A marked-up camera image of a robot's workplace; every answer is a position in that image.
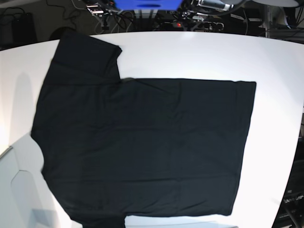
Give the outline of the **black power strip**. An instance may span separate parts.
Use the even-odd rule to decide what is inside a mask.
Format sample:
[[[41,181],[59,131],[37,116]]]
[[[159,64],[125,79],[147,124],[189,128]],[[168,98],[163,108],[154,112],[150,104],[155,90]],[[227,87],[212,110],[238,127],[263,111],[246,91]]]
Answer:
[[[224,30],[224,24],[221,22],[164,22],[161,27],[165,31],[198,31],[198,32],[222,32]]]

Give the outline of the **blue box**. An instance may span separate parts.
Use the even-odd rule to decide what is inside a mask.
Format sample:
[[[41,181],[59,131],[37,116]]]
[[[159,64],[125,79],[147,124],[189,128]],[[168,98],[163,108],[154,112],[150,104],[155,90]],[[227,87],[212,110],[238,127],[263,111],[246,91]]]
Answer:
[[[120,10],[176,10],[182,0],[115,0]]]

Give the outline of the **black T-shirt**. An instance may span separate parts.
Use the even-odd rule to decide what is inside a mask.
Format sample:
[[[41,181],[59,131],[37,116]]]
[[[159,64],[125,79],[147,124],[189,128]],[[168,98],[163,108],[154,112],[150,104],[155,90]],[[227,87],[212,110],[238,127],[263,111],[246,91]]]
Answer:
[[[42,175],[85,228],[231,214],[256,83],[121,79],[119,46],[65,33],[31,130]]]

